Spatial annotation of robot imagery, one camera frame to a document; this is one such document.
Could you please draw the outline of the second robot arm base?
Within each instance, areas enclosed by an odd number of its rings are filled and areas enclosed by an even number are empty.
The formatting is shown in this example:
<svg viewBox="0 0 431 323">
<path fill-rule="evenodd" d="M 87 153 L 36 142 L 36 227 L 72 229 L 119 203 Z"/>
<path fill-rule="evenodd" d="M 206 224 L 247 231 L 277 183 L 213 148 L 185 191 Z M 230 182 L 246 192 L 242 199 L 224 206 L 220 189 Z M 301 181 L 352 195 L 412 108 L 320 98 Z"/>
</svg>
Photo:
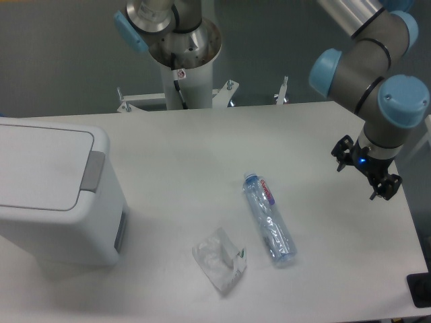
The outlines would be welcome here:
<svg viewBox="0 0 431 323">
<path fill-rule="evenodd" d="M 202 67 L 222 48 L 220 31 L 203 17 L 201 1 L 128 1 L 113 20 L 130 48 L 148 51 L 172 70 Z"/>
</svg>

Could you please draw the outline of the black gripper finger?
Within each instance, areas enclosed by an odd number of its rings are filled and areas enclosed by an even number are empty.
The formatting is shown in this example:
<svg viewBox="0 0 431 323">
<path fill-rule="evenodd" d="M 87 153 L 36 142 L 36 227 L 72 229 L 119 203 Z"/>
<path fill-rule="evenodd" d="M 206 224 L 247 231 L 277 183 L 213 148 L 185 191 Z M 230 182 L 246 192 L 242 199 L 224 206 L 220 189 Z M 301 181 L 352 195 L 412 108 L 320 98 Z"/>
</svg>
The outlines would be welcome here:
<svg viewBox="0 0 431 323">
<path fill-rule="evenodd" d="M 373 201 L 376 197 L 380 197 L 388 201 L 399 190 L 402 183 L 402 177 L 396 174 L 384 174 L 383 176 L 369 174 L 368 181 L 373 188 L 370 200 Z"/>
<path fill-rule="evenodd" d="M 354 148 L 354 142 L 349 135 L 342 137 L 334 146 L 331 155 L 336 158 L 338 166 L 337 171 L 340 172 L 346 166 L 354 164 L 351 150 Z"/>
</svg>

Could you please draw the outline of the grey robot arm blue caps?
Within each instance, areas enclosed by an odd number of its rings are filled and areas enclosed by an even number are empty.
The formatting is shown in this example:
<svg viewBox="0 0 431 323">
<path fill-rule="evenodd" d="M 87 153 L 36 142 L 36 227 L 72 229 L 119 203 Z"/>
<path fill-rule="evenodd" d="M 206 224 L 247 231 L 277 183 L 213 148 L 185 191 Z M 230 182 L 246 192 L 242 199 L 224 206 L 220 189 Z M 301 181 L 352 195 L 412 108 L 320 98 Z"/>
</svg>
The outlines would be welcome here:
<svg viewBox="0 0 431 323">
<path fill-rule="evenodd" d="M 320 1 L 354 41 L 347 53 L 323 52 L 309 74 L 310 86 L 364 121 L 356 140 L 345 135 L 331 151 L 339 171 L 353 166 L 368 180 L 371 198 L 390 200 L 402 178 L 389 166 L 424 119 L 430 92 L 418 78 L 385 73 L 416 43 L 413 1 Z"/>
</svg>

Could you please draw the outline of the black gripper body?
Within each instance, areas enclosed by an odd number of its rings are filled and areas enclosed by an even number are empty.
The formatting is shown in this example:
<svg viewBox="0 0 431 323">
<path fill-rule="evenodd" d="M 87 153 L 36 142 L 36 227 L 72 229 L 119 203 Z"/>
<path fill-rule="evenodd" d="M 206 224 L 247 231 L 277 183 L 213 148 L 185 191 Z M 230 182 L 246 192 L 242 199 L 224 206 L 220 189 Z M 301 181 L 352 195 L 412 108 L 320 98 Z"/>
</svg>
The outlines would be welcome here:
<svg viewBox="0 0 431 323">
<path fill-rule="evenodd" d="M 376 159 L 368 153 L 368 147 L 361 147 L 359 143 L 355 143 L 352 150 L 352 160 L 354 166 L 359 170 L 369 182 L 382 182 L 389 175 L 389 166 L 393 162 L 393 158 Z"/>
</svg>

